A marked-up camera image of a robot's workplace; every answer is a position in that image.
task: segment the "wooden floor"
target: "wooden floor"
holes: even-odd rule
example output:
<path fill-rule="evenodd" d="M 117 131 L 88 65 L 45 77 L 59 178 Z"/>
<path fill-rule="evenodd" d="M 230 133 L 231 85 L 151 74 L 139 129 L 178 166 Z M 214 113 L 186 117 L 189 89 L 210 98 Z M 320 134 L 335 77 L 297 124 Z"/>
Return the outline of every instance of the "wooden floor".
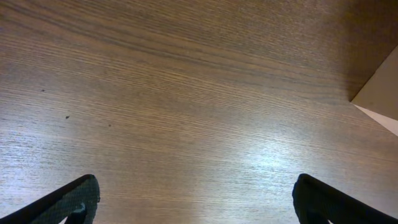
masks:
<path fill-rule="evenodd" d="M 298 223 L 306 172 L 398 217 L 398 137 L 349 103 L 398 2 L 3 0 L 0 216 L 83 174 L 95 223 Z"/>

